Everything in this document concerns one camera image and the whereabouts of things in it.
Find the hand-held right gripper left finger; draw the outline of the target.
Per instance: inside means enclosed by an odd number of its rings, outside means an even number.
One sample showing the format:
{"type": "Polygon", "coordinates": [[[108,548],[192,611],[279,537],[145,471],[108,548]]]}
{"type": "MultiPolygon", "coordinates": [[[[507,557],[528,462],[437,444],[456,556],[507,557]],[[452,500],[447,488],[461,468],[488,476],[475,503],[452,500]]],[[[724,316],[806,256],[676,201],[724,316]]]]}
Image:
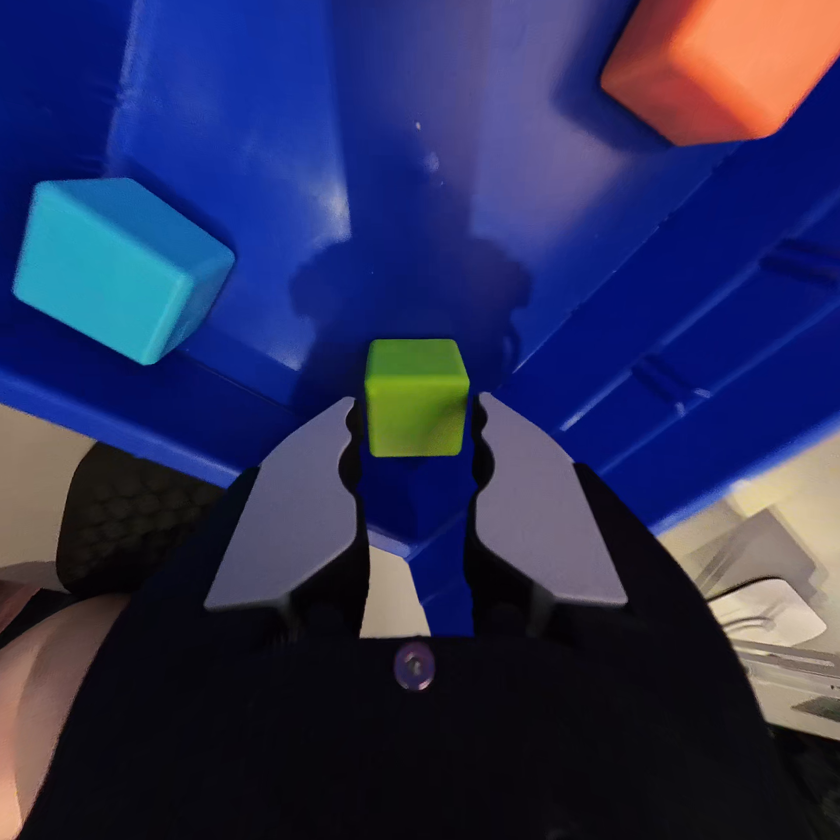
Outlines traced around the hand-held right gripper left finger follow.
{"type": "Polygon", "coordinates": [[[342,398],[264,459],[204,602],[271,608],[290,626],[327,607],[360,631],[370,587],[361,408],[342,398]]]}

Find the blue plastic bin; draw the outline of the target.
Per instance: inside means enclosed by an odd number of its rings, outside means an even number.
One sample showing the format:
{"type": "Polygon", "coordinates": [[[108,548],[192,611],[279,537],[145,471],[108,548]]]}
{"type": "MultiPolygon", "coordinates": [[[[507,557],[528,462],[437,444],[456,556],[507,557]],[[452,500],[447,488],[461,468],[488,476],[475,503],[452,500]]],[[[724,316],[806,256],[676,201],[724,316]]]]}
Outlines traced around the blue plastic bin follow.
{"type": "Polygon", "coordinates": [[[225,486],[375,339],[652,529],[838,430],[838,58],[759,140],[601,87],[639,2],[2,2],[2,405],[225,486]],[[142,365],[16,299],[44,181],[129,178],[229,247],[142,365]]]}

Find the green magnetic cube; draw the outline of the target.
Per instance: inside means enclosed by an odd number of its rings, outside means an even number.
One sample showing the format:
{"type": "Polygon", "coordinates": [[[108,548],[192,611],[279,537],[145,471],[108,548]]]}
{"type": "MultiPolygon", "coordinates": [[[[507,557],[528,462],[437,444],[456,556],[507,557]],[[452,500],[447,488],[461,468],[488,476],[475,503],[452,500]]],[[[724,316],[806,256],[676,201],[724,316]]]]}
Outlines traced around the green magnetic cube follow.
{"type": "Polygon", "coordinates": [[[371,455],[459,455],[468,395],[469,377],[456,341],[374,340],[364,373],[371,455]]]}

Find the black textured mat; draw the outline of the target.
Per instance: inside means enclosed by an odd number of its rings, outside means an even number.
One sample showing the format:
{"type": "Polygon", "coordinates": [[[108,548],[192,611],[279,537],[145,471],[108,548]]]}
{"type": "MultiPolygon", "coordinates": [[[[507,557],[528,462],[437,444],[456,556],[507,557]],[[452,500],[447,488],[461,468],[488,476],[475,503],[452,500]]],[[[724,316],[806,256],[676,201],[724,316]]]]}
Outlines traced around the black textured mat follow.
{"type": "Polygon", "coordinates": [[[56,550],[59,582],[77,599],[138,591],[225,491],[95,443],[70,481],[56,550]]]}

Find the orange magnetic cube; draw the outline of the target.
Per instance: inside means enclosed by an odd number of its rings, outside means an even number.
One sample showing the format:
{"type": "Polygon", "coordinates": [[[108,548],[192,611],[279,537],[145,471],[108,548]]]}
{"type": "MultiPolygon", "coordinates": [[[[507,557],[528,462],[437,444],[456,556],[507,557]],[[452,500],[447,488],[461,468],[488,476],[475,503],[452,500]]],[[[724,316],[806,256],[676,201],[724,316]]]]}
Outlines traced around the orange magnetic cube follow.
{"type": "Polygon", "coordinates": [[[759,140],[838,51],[838,1],[642,1],[601,87],[673,145],[759,140]]]}

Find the teal magnetic cube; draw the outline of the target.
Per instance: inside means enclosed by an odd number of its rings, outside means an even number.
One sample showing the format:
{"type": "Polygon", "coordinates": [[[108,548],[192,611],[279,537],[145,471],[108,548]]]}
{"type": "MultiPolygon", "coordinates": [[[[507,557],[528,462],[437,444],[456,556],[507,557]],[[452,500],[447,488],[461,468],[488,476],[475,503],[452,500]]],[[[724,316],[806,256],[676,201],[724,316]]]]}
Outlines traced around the teal magnetic cube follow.
{"type": "Polygon", "coordinates": [[[138,364],[197,330],[235,265],[130,178],[39,182],[31,198],[14,296],[138,364]]]}

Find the white sign stand base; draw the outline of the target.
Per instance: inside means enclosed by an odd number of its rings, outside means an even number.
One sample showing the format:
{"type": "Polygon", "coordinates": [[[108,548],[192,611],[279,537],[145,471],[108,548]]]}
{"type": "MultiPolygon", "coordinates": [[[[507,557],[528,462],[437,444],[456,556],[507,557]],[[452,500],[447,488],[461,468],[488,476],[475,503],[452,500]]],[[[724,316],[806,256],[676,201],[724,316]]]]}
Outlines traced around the white sign stand base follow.
{"type": "Polygon", "coordinates": [[[838,608],[827,573],[765,509],[714,506],[663,536],[735,649],[769,723],[838,741],[838,608]]]}

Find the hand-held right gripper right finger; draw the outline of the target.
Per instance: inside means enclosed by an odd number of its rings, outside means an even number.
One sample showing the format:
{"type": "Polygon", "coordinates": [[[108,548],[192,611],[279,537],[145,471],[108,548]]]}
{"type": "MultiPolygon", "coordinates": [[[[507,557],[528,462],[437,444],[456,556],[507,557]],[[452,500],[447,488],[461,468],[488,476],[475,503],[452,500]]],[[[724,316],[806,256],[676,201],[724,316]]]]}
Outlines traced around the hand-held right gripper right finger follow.
{"type": "Polygon", "coordinates": [[[463,561],[474,632],[545,634],[560,607],[624,608],[572,457],[488,392],[475,398],[471,437],[463,561]]]}

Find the person's maroon clothing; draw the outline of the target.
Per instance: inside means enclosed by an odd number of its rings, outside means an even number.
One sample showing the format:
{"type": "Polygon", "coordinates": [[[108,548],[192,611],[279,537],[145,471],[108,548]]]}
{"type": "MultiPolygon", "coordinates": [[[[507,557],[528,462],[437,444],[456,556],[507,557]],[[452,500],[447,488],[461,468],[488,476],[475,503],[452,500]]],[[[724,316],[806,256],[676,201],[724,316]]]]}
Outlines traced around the person's maroon clothing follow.
{"type": "Polygon", "coordinates": [[[21,833],[81,684],[130,598],[100,594],[63,606],[2,647],[2,839],[21,833]]]}

